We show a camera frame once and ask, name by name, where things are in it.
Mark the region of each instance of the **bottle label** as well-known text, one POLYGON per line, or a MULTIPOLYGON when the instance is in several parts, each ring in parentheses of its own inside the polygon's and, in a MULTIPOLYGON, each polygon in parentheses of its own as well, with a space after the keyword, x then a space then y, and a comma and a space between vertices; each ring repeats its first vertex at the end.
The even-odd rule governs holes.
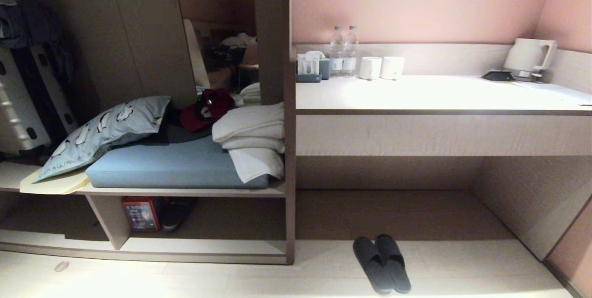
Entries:
POLYGON ((342 70, 343 68, 343 59, 342 58, 332 58, 331 59, 331 69, 334 71, 342 70))
POLYGON ((356 58, 349 57, 343 59, 343 70, 355 70, 356 68, 356 58))

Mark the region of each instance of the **plastic bottle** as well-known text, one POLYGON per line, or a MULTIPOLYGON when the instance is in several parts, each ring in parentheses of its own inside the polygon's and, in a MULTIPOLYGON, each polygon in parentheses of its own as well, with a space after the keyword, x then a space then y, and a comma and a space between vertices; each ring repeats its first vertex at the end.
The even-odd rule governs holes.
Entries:
POLYGON ((349 26, 349 32, 343 40, 343 69, 341 70, 342 77, 353 77, 356 70, 356 62, 358 56, 358 32, 357 26, 349 26))
POLYGON ((331 77, 340 77, 343 68, 343 36, 341 35, 341 26, 335 26, 333 38, 331 38, 329 58, 331 61, 331 77))

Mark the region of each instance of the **white kettle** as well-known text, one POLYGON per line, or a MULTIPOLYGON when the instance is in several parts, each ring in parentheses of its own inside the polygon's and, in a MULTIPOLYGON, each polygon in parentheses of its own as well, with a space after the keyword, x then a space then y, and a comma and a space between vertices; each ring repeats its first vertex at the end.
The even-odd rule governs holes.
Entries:
POLYGON ((536 81, 541 75, 535 72, 549 68, 556 51, 555 40, 518 38, 508 53, 504 68, 512 69, 512 75, 519 81, 536 81))

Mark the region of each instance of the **luggage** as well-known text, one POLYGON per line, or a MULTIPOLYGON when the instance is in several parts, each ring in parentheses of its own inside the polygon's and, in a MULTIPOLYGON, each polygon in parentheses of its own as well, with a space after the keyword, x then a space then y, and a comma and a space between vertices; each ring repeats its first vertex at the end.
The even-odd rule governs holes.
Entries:
POLYGON ((0 152, 38 156, 77 128, 44 47, 0 47, 0 152))

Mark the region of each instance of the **red cap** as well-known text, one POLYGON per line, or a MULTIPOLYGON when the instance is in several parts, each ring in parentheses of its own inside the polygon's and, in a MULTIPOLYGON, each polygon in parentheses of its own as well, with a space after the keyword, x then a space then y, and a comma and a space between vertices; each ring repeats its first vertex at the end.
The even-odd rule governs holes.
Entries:
POLYGON ((185 129, 198 131, 222 118, 233 106, 234 99, 226 89, 207 89, 198 102, 181 112, 180 122, 185 129))

